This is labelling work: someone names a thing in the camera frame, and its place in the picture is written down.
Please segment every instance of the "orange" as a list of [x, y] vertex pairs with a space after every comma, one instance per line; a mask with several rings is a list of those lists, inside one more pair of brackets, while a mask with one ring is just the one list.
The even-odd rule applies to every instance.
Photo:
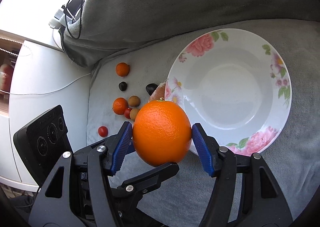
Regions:
[[151, 101], [137, 114], [132, 138], [137, 154], [149, 165], [178, 163], [190, 148], [191, 125], [174, 102]]
[[124, 115], [124, 111], [128, 108], [128, 102], [126, 99], [120, 97], [114, 100], [112, 109], [115, 114]]
[[126, 63], [119, 63], [116, 66], [116, 73], [118, 76], [124, 77], [129, 74], [130, 67]]

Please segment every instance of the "red tomato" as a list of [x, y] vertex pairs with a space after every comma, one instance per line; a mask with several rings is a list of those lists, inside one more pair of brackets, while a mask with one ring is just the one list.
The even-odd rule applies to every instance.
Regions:
[[99, 127], [98, 129], [98, 134], [101, 136], [101, 137], [107, 137], [108, 136], [108, 129], [106, 126], [101, 126]]
[[130, 112], [131, 112], [132, 108], [127, 108], [124, 110], [124, 116], [127, 118], [127, 119], [130, 119]]

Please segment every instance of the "black olive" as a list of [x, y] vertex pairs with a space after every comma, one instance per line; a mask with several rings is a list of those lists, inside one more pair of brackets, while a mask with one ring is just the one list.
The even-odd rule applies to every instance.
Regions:
[[146, 86], [146, 90], [147, 90], [149, 95], [152, 95], [153, 92], [157, 89], [157, 87], [158, 87], [158, 85], [156, 85], [156, 84], [148, 84]]
[[128, 85], [127, 85], [126, 82], [121, 82], [121, 83], [119, 84], [119, 89], [120, 89], [120, 91], [122, 91], [122, 92], [124, 92], [124, 91], [127, 89], [127, 87], [128, 87]]

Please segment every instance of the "gray blanket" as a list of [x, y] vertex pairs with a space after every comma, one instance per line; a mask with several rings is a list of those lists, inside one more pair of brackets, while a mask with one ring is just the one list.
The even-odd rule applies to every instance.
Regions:
[[[97, 128], [106, 125], [109, 134], [118, 132], [126, 120], [111, 110], [117, 97], [137, 95], [148, 101], [145, 86], [163, 82], [180, 51], [193, 39], [213, 29], [240, 28], [270, 42], [287, 65], [292, 81], [292, 105], [288, 121], [262, 155], [287, 199], [293, 218], [305, 208], [320, 184], [320, 23], [299, 20], [252, 20], [186, 33], [152, 46], [108, 60], [92, 85], [89, 99], [87, 144], [101, 138]], [[119, 62], [131, 71], [125, 78], [128, 89], [120, 92], [123, 79], [115, 73]], [[188, 153], [179, 164], [179, 173], [161, 188], [144, 195], [138, 208], [170, 227], [198, 226], [207, 207], [214, 179], [202, 169], [199, 158]], [[151, 169], [136, 153], [125, 157], [122, 168], [110, 178], [116, 187], [123, 180]], [[237, 179], [230, 219], [236, 218], [241, 190]]]
[[[178, 34], [251, 19], [320, 21], [318, 0], [86, 0], [79, 40], [62, 46], [87, 67]], [[79, 21], [70, 25], [78, 35]]]

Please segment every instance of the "plate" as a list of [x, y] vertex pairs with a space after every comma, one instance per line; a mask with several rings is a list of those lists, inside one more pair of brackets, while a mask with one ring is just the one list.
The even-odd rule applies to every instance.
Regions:
[[[165, 100], [178, 104], [191, 125], [236, 154], [269, 147], [291, 106], [291, 81], [275, 48], [240, 29], [206, 33], [189, 43], [173, 63]], [[197, 154], [192, 142], [190, 150]]]

